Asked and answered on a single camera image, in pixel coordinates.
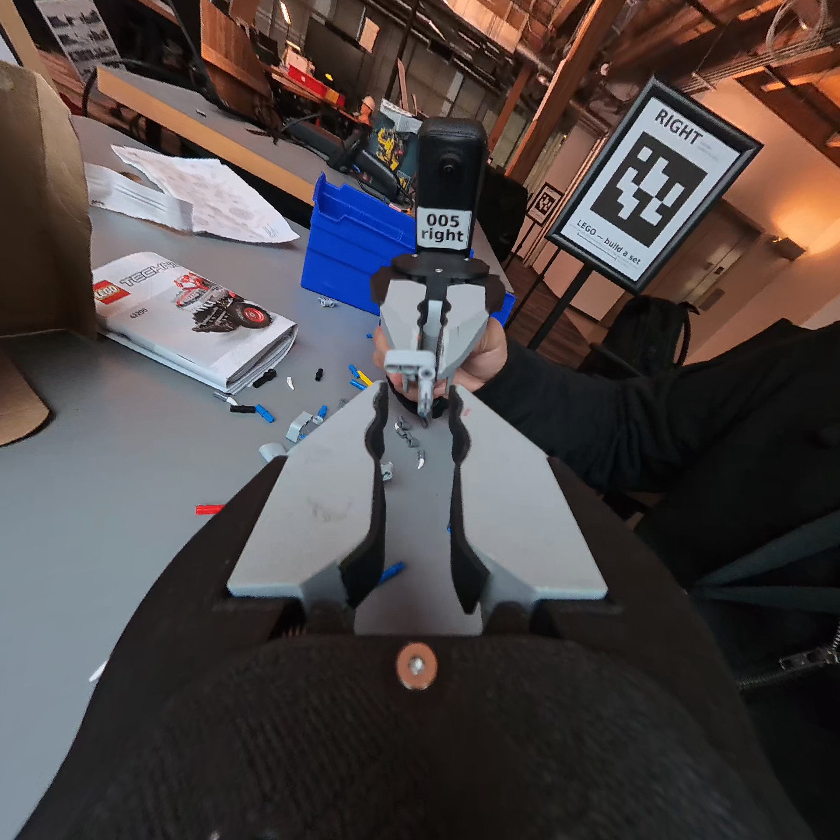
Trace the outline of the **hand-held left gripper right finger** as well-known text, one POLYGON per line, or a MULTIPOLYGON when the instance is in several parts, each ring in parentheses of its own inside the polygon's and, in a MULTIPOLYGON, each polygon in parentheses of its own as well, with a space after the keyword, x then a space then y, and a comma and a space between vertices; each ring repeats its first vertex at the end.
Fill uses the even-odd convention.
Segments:
POLYGON ((604 581, 550 458, 475 394, 449 391, 450 570, 466 614, 601 602, 604 581))

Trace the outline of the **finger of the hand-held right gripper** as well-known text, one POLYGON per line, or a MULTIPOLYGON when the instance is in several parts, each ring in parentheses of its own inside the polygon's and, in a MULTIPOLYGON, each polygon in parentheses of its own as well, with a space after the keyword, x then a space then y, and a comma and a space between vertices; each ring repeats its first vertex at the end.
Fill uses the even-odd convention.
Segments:
POLYGON ((436 380, 449 381, 467 359, 487 326, 487 285, 450 285, 445 293, 436 346, 436 380))
POLYGON ((421 306, 426 296, 427 288, 420 281, 378 280, 378 352, 424 348, 421 306))

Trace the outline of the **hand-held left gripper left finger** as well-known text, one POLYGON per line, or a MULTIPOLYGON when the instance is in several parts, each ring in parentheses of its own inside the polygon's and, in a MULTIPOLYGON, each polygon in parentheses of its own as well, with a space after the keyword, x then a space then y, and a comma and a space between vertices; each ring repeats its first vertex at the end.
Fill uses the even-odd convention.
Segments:
POLYGON ((389 393, 374 382, 294 447, 228 578, 232 596, 357 607, 375 589, 389 393))

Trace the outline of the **grey LEGO Technic assembly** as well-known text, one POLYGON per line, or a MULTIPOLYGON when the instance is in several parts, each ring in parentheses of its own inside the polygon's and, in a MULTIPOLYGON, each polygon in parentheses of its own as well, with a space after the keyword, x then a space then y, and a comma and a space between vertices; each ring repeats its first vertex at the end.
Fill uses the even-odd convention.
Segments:
POLYGON ((398 380, 405 398, 415 397, 416 414, 427 423, 434 412, 435 354, 426 350, 388 350, 384 369, 389 377, 398 380))

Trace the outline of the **grey lego panel subassembly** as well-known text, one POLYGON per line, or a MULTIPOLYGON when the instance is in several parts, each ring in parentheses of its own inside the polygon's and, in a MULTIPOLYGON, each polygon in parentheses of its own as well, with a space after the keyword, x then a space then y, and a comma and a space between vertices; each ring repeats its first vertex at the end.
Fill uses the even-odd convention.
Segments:
POLYGON ((296 444, 308 436, 315 428, 320 427, 327 416, 328 406, 321 405, 315 414, 301 412, 289 425, 285 439, 291 444, 296 444))

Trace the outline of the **printed cardboard lego box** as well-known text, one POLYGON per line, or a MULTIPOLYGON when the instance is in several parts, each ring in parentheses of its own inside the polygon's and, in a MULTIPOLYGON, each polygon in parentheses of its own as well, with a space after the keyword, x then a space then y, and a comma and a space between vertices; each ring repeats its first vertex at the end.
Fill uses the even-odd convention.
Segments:
POLYGON ((1 334, 94 339, 91 221, 70 111, 37 72, 1 63, 1 334))

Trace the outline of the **person's right hand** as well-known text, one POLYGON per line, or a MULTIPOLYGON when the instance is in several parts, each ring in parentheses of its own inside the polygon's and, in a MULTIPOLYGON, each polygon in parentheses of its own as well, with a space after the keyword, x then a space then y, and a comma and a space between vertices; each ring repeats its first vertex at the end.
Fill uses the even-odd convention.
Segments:
MULTIPOLYGON (((372 333, 374 343, 373 363, 381 371, 385 371, 385 353, 388 350, 385 333, 382 327, 376 327, 372 333)), ((474 392, 498 374, 508 359, 507 336, 501 324, 490 317, 486 329, 480 340, 453 377, 448 381, 437 381, 434 387, 434 397, 445 397, 449 385, 462 385, 468 391, 474 392)), ((385 373, 392 383, 395 393, 411 403, 417 402, 417 385, 410 383, 407 390, 403 388, 401 374, 385 373)))

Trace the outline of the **colourful toy box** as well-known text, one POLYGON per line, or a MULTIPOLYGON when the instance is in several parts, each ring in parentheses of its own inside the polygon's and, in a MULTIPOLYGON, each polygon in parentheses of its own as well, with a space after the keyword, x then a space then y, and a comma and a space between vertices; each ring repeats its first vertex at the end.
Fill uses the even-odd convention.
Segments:
POLYGON ((395 175, 408 193, 415 190, 418 133, 422 124, 422 119, 382 99, 369 141, 369 152, 395 175))

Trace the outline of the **black desk phone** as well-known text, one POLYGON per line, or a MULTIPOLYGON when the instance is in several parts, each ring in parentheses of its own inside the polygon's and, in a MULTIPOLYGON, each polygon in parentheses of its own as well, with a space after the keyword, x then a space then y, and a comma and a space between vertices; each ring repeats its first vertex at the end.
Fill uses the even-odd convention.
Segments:
POLYGON ((371 132, 364 127, 352 132, 347 140, 340 140, 329 155, 327 163, 337 172, 356 177, 374 193, 390 203, 407 205, 411 197, 389 166, 368 151, 371 132))

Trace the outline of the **small marker sign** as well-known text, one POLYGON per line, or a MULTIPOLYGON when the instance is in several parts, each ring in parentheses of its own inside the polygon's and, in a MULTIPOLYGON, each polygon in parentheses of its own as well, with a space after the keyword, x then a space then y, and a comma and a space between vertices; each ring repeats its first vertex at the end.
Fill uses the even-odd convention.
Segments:
POLYGON ((562 204, 564 193, 549 182, 544 182, 532 197, 526 219, 537 226, 545 225, 562 204))

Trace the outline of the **black chair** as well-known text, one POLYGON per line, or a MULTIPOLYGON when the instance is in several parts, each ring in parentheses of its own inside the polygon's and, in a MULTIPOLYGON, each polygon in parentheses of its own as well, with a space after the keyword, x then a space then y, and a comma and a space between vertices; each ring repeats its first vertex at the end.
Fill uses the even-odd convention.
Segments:
POLYGON ((633 297, 618 312, 603 341, 590 344, 578 371, 618 381, 678 369, 688 355, 690 316, 698 313, 688 302, 633 297))

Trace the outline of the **framed marker sign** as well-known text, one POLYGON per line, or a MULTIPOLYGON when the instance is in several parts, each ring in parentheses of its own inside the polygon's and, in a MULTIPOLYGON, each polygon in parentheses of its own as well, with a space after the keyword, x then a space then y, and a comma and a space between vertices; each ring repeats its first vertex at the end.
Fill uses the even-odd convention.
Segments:
POLYGON ((635 296, 645 290, 762 148, 651 77, 545 235, 582 267, 528 348, 540 346, 593 273, 635 296))

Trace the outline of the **white instruction booklet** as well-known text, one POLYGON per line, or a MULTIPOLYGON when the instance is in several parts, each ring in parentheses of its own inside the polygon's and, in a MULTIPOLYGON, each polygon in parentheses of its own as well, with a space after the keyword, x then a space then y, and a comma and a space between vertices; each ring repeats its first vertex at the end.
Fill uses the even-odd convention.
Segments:
POLYGON ((170 259, 128 255, 94 269, 101 334, 234 396, 281 362, 298 325, 170 259))

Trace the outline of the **white paper sheets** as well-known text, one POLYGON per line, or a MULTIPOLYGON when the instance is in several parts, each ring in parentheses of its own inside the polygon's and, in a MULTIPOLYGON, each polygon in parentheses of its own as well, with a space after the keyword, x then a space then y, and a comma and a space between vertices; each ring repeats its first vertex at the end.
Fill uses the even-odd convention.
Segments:
POLYGON ((113 145, 115 171, 85 164, 89 204, 194 235, 254 245, 298 239, 287 220, 216 159, 186 159, 113 145))

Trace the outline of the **white sign black text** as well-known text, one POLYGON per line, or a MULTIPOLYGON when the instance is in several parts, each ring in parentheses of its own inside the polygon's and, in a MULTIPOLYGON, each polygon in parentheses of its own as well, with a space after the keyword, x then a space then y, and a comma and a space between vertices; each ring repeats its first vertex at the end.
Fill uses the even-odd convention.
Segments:
POLYGON ((124 68, 95 2, 35 1, 35 6, 83 84, 99 67, 124 68))

